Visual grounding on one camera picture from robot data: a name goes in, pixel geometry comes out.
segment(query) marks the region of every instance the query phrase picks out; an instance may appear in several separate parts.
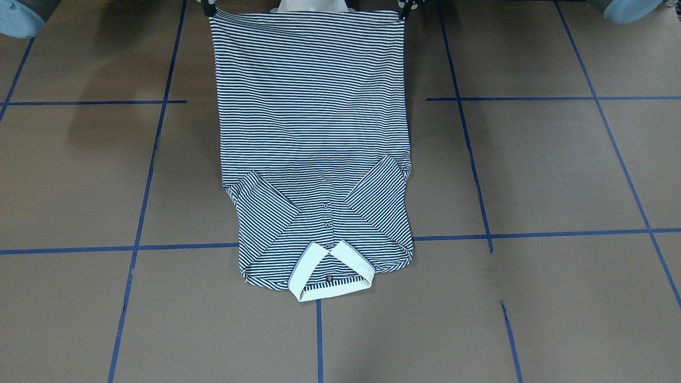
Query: gray object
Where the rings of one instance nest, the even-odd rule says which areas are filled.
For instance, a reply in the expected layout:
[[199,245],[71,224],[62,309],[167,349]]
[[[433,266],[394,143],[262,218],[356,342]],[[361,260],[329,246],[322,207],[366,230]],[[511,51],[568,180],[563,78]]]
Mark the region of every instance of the gray object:
[[11,37],[35,37],[61,0],[0,0],[0,33]]
[[603,17],[615,24],[628,24],[651,13],[661,0],[587,0]]

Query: striped fabric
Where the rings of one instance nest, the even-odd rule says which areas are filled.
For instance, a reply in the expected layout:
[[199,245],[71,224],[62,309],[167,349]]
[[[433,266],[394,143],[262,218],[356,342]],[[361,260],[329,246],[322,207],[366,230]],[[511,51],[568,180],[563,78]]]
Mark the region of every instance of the striped fabric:
[[222,184],[239,218],[246,282],[308,301],[408,265],[397,12],[218,10],[210,26]]

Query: floor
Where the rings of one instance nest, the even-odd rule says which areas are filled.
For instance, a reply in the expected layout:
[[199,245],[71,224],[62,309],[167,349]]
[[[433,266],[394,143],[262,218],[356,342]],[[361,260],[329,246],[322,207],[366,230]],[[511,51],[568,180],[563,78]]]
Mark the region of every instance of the floor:
[[239,275],[196,1],[64,1],[0,50],[2,382],[681,382],[673,8],[414,11],[415,260],[310,303]]

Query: blue rounded object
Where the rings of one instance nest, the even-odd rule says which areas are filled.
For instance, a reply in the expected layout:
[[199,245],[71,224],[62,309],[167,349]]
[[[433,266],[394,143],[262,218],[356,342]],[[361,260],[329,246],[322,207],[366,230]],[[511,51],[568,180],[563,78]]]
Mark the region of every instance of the blue rounded object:
[[0,33],[11,37],[29,39],[45,27],[35,11],[15,0],[0,0]]
[[651,13],[661,0],[613,0],[603,11],[603,17],[615,24],[627,24]]

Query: black and white striped shirt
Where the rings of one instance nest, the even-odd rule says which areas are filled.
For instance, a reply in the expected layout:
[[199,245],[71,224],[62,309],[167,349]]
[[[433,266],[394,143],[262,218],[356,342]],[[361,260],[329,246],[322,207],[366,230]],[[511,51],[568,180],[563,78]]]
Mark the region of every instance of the black and white striped shirt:
[[222,184],[250,284],[299,301],[371,286],[413,255],[397,12],[210,18]]

